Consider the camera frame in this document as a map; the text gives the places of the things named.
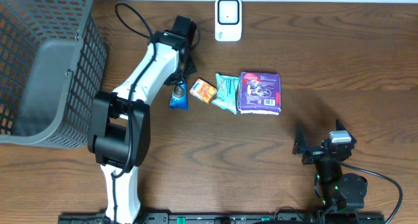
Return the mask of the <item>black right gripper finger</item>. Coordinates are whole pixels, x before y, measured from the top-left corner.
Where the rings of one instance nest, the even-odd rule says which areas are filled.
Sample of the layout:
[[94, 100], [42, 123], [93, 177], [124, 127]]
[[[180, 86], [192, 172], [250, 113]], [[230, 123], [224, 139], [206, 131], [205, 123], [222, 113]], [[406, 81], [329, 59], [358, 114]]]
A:
[[343, 125], [343, 123], [339, 119], [336, 120], [336, 130], [337, 131], [346, 131], [347, 130], [346, 127]]
[[302, 126], [301, 124], [298, 124], [292, 154], [293, 155], [303, 154], [307, 150], [308, 150], [308, 146], [306, 143], [306, 139], [304, 137]]

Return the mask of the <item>orange tissue pack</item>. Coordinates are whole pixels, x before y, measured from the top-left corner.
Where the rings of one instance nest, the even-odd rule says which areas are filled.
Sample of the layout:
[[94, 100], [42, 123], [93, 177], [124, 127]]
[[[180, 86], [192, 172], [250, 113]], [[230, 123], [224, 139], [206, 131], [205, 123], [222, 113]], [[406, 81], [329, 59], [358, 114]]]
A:
[[189, 92], [192, 96], [206, 104], [209, 104], [212, 97], [217, 93], [217, 89], [203, 79], [198, 78]]

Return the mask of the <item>purple sanitary pad pack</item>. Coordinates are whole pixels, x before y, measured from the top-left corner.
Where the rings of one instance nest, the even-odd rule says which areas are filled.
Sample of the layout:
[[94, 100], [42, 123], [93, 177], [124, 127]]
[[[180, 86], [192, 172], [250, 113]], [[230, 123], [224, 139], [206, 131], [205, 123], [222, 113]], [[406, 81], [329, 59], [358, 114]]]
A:
[[280, 75], [242, 72], [238, 85], [237, 109], [240, 114], [279, 115], [281, 112]]

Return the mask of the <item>blue oreo cookie pack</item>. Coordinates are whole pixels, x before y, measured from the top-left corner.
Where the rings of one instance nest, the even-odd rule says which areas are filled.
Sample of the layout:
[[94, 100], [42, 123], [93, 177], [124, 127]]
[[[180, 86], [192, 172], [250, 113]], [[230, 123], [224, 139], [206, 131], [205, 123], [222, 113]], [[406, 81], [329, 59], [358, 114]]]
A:
[[185, 80], [174, 84], [170, 97], [169, 108], [188, 110], [187, 82]]

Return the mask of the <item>green wet tissue pack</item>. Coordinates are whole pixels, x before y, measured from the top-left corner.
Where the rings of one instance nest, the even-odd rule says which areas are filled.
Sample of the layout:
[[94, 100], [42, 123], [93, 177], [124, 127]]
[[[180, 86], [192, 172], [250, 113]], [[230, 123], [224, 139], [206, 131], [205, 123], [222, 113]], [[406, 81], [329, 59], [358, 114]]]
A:
[[217, 94], [212, 103], [224, 110], [237, 114], [236, 91], [238, 89], [239, 77], [227, 76], [216, 73]]

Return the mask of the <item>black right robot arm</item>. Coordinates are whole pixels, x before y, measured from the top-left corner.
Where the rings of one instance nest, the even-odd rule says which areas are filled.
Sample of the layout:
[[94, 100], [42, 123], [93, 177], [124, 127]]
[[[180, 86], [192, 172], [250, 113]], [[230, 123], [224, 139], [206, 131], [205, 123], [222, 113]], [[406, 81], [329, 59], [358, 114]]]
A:
[[351, 212], [364, 208], [367, 179], [354, 173], [343, 173], [342, 162], [351, 156], [357, 140], [336, 120], [336, 129], [320, 146], [309, 146], [302, 126], [297, 126], [292, 154], [302, 156], [302, 164], [314, 165], [314, 189], [327, 208], [335, 212]]

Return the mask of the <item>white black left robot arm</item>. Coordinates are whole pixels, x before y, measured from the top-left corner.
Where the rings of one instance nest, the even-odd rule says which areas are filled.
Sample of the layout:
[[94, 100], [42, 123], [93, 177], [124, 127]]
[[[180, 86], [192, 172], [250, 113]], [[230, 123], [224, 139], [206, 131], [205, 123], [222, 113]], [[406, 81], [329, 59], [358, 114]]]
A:
[[149, 37], [146, 54], [113, 92], [98, 92], [91, 106], [88, 150], [105, 176], [107, 223], [134, 223], [140, 212], [138, 168], [150, 147], [150, 106], [162, 86], [195, 72], [190, 55], [196, 23], [177, 16], [171, 29]]

